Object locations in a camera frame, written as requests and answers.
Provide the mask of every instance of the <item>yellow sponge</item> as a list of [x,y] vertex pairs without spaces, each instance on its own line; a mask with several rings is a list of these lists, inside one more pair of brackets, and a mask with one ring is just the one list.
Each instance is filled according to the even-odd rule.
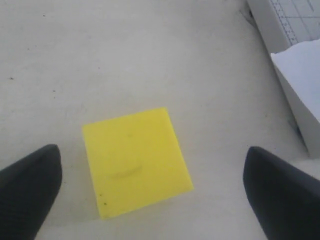
[[193,189],[166,108],[87,124],[83,136],[101,218]]

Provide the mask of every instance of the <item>white table surface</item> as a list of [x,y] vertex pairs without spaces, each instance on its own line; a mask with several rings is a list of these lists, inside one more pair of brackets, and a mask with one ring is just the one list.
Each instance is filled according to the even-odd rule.
[[[264,147],[320,173],[241,0],[0,0],[0,168],[56,143],[39,240],[264,240],[242,184]],[[81,126],[168,107],[195,190],[99,220]]]

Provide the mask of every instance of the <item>black rubber pad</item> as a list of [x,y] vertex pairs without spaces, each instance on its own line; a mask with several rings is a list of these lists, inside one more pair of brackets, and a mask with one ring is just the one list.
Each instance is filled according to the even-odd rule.
[[320,240],[317,179],[260,147],[251,147],[243,182],[269,240]]
[[58,146],[46,145],[0,171],[0,240],[32,240],[62,182]]

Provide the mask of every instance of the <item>yellow foam block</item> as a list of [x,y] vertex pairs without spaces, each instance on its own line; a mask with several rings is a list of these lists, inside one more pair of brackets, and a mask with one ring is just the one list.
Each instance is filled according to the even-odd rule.
[[193,189],[166,108],[83,126],[101,218]]

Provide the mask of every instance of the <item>grid pattern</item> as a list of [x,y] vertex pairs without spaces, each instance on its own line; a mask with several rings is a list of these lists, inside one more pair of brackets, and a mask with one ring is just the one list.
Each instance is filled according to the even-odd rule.
[[291,45],[320,38],[320,0],[270,0]]

